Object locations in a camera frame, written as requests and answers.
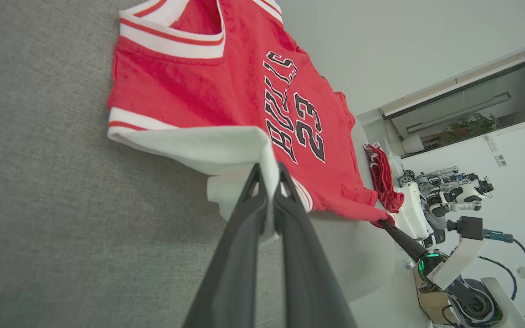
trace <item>gray fabric surface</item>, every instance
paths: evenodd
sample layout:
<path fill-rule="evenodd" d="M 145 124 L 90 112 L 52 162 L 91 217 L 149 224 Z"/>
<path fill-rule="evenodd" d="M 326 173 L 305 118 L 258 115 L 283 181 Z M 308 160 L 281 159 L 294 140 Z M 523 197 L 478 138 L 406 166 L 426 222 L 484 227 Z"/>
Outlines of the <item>gray fabric surface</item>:
<path fill-rule="evenodd" d="M 179 327 L 224 229 L 204 175 L 106 138 L 137 3 L 0 0 L 0 327 Z M 391 276 L 383 231 L 312 217 L 349 299 Z M 280 246 L 259 253 L 261 327 L 283 320 Z"/>

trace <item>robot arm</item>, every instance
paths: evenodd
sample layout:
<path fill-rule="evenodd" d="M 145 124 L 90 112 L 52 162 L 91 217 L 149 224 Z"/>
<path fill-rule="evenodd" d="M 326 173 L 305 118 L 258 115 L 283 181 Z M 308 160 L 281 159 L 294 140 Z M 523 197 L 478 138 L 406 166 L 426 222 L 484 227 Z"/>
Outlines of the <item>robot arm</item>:
<path fill-rule="evenodd" d="M 457 212 L 458 210 L 481 210 L 481 201 L 474 200 L 466 203 L 448 203 L 447 207 L 451 212 Z"/>
<path fill-rule="evenodd" d="M 452 168 L 448 168 L 448 169 L 442 169 L 442 170 L 436 170 L 435 172 L 431 172 L 427 175 L 429 176 L 442 176 L 442 175 L 445 175 L 445 174 L 456 174 L 457 172 L 459 172 L 459 168 L 457 166 L 453 166 Z"/>

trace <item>white cloth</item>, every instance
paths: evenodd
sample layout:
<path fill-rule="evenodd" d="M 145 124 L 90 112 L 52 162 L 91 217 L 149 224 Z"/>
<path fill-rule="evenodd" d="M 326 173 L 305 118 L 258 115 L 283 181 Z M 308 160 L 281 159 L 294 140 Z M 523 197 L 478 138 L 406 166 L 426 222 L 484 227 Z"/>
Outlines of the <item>white cloth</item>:
<path fill-rule="evenodd" d="M 279 170 L 271 139 L 262 129 L 246 126 L 171 128 L 134 131 L 110 127 L 108 137 L 140 151 L 162 155 L 211 175 L 208 200 L 219 204 L 228 220 L 254 164 L 260 164 L 268 199 L 279 183 Z M 267 221 L 259 241 L 277 237 L 273 224 L 273 202 L 268 202 Z"/>

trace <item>white wall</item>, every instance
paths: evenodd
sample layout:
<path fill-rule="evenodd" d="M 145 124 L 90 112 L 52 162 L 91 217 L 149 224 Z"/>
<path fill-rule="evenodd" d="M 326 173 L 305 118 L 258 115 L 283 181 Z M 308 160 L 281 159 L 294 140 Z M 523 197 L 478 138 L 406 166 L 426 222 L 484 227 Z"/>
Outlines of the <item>white wall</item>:
<path fill-rule="evenodd" d="M 525 0 L 277 0 L 358 115 L 525 48 Z"/>
<path fill-rule="evenodd" d="M 525 128 L 498 135 L 499 152 L 491 152 L 484 137 L 469 139 L 448 147 L 436 149 L 421 155 L 404 159 L 407 169 L 415 172 L 431 172 L 441 168 L 458 166 L 460 172 L 488 176 L 495 190 L 493 198 L 484 199 L 480 211 L 461 211 L 447 214 L 449 220 L 459 216 L 477 216 L 484 219 L 484 228 L 512 233 L 514 238 L 525 246 Z M 503 155 L 508 166 L 500 168 L 494 158 Z M 445 243 L 439 248 L 450 253 L 458 244 L 458 235 L 448 233 Z M 515 244 L 502 241 L 488 241 L 483 256 L 496 260 L 515 273 L 516 265 L 525 266 L 525 256 Z M 507 272 L 492 263 L 477 260 L 465 270 L 464 277 L 496 277 L 507 293 L 513 290 L 512 281 Z M 515 303 L 525 313 L 525 280 L 518 279 L 518 292 Z"/>

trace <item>jersey armhole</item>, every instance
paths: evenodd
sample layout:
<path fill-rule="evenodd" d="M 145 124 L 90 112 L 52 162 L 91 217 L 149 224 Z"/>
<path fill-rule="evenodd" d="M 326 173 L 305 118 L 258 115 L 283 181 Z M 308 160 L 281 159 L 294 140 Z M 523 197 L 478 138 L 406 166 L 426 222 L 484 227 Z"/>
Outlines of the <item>jersey armhole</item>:
<path fill-rule="evenodd" d="M 202 35 L 173 29 L 171 25 L 183 14 L 189 0 L 148 0 L 119 11 L 121 36 L 155 52 L 179 58 L 221 58 L 226 32 L 220 0 L 216 1 L 221 32 Z"/>
<path fill-rule="evenodd" d="M 283 12 L 275 0 L 252 0 L 255 4 L 263 8 L 271 16 L 275 17 L 283 24 Z"/>

